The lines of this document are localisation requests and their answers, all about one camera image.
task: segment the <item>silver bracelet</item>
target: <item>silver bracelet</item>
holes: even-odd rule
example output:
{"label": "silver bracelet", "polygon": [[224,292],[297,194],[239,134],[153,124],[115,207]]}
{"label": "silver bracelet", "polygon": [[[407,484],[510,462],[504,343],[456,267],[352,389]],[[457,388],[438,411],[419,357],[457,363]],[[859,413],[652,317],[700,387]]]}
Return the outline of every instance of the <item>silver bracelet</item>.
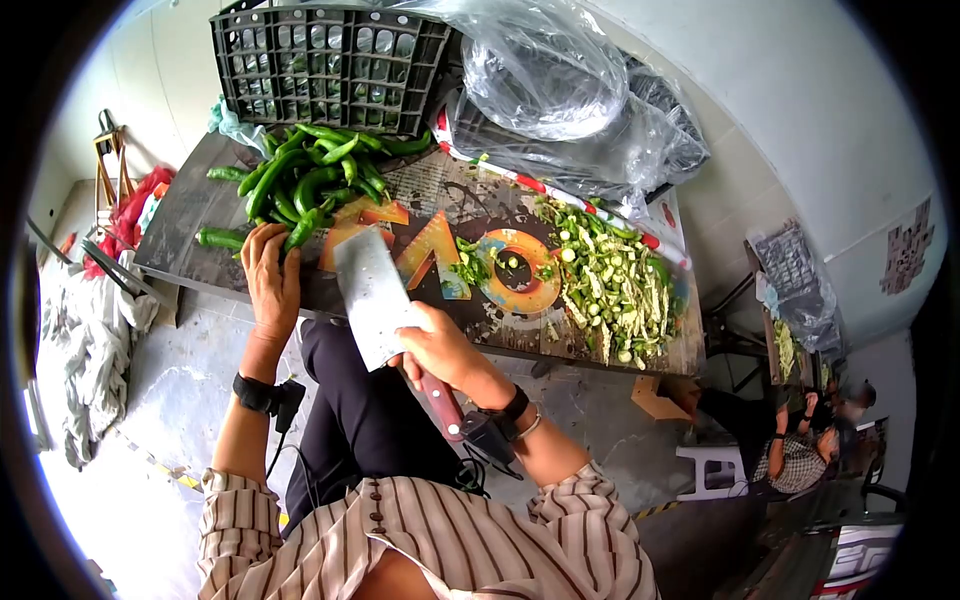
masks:
{"label": "silver bracelet", "polygon": [[520,433],[518,436],[514,438],[514,442],[516,442],[517,440],[522,440],[523,438],[529,436],[530,432],[536,429],[538,425],[540,425],[540,409],[539,408],[537,409],[537,418],[534,419],[534,422],[529,427],[524,429],[522,433]]}

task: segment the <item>person's left hand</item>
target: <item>person's left hand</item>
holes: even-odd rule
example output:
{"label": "person's left hand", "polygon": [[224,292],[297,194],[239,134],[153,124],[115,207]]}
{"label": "person's left hand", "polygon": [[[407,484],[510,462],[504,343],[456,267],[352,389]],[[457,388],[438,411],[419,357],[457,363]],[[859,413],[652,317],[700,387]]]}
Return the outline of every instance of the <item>person's left hand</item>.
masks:
{"label": "person's left hand", "polygon": [[806,415],[808,417],[813,414],[813,409],[817,407],[817,402],[819,400],[820,400],[820,397],[817,396],[816,392],[806,393]]}
{"label": "person's left hand", "polygon": [[288,235],[284,225],[259,225],[240,251],[256,321],[251,335],[281,348],[290,339],[300,311],[299,248],[287,253],[280,275],[280,249]]}

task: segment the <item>white plastic stool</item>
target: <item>white plastic stool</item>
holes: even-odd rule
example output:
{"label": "white plastic stool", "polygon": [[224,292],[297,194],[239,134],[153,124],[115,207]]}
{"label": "white plastic stool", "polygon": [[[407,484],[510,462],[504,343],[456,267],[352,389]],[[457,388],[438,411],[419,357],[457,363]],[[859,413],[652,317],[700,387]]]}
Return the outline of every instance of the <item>white plastic stool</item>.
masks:
{"label": "white plastic stool", "polygon": [[[682,493],[678,500],[715,500],[717,498],[733,498],[747,493],[747,475],[743,471],[743,460],[740,458],[740,448],[735,445],[678,445],[677,456],[692,458],[696,462],[695,479],[697,491]],[[707,463],[720,463],[720,471],[710,473],[710,479],[731,478],[733,485],[727,488],[707,488]]]}

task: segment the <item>striped shirt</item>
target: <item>striped shirt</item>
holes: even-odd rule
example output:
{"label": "striped shirt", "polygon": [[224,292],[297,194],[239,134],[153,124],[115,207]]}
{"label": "striped shirt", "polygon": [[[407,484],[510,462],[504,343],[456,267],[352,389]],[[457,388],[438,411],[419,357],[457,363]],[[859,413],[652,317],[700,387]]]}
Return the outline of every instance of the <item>striped shirt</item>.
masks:
{"label": "striped shirt", "polygon": [[364,479],[279,535],[277,496],[207,469],[199,597],[349,598],[388,548],[439,598],[659,598],[630,514],[595,463],[541,488],[529,519],[413,477]]}

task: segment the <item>red wooden handle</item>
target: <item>red wooden handle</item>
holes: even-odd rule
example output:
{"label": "red wooden handle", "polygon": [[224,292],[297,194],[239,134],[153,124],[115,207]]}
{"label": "red wooden handle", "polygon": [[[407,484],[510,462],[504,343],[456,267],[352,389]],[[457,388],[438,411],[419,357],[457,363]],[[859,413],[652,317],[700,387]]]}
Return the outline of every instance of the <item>red wooden handle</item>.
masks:
{"label": "red wooden handle", "polygon": [[430,407],[437,413],[440,423],[443,424],[441,433],[451,442],[460,442],[464,438],[460,435],[460,423],[464,420],[464,411],[460,408],[460,402],[454,397],[450,385],[427,371],[422,372],[420,383],[423,385],[426,398],[430,401]]}

